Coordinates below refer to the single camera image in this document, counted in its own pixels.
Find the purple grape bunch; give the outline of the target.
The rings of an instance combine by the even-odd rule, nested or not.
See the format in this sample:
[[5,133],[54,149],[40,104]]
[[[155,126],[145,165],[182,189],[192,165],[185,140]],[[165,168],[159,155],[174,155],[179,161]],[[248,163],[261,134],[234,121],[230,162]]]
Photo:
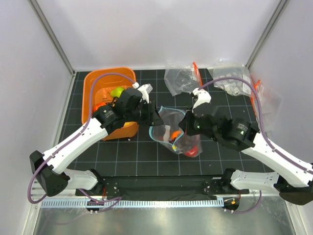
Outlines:
[[175,142],[175,146],[177,151],[179,152],[187,152],[194,147],[194,140],[190,136],[182,136]]

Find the red apple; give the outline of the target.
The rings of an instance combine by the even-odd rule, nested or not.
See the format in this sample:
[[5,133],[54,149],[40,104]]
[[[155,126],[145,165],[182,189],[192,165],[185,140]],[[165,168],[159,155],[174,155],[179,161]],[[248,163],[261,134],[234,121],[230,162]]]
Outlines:
[[199,149],[197,146],[194,146],[191,149],[184,152],[184,155],[186,157],[190,157],[190,158],[194,158],[194,157],[198,156],[198,154],[199,154]]

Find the orange fruit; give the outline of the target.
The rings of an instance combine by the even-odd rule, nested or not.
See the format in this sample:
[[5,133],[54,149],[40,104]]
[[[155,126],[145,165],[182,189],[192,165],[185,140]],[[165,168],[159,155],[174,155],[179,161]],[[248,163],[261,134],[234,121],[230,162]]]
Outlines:
[[171,134],[171,140],[172,140],[172,141],[176,140],[176,139],[179,138],[182,134],[183,134],[183,132],[182,132],[181,130],[174,131],[174,132]]

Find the clear blue-zip bag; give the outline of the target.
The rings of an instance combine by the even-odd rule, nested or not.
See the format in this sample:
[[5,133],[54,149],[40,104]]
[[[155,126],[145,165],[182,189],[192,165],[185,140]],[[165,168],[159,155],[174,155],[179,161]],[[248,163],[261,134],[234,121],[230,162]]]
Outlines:
[[188,136],[179,127],[186,114],[184,110],[162,106],[158,113],[163,120],[163,125],[149,128],[149,136],[152,140],[177,155],[194,158],[202,153],[200,135]]

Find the orange plastic basket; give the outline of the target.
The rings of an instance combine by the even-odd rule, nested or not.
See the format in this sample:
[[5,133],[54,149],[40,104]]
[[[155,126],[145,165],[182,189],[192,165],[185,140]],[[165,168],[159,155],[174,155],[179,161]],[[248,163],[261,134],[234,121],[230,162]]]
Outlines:
[[93,108],[95,104],[112,102],[110,91],[119,86],[131,88],[134,82],[135,72],[127,67],[95,70],[87,74],[83,85],[81,122],[84,124],[88,120],[89,108]]

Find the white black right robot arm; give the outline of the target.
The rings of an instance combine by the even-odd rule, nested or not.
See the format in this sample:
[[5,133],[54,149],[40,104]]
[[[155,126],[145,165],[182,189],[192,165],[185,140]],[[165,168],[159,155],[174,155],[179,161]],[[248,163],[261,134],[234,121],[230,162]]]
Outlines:
[[186,111],[179,128],[188,136],[204,135],[225,148],[249,155],[272,169],[270,173],[228,168],[216,193],[231,194],[252,189],[279,194],[284,200],[306,205],[313,200],[313,165],[280,148],[263,135],[257,125],[242,118],[228,119],[218,108],[202,104]]

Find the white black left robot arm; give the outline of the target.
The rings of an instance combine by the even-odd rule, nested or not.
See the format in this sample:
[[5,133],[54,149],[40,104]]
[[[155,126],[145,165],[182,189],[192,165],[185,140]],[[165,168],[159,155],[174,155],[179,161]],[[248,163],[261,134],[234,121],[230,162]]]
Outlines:
[[155,102],[149,99],[151,90],[150,84],[125,89],[115,102],[99,107],[82,127],[57,146],[30,155],[32,172],[47,196],[55,196],[65,189],[80,188],[93,196],[103,192],[103,180],[95,170],[70,170],[68,166],[90,146],[121,129],[126,122],[162,125]]

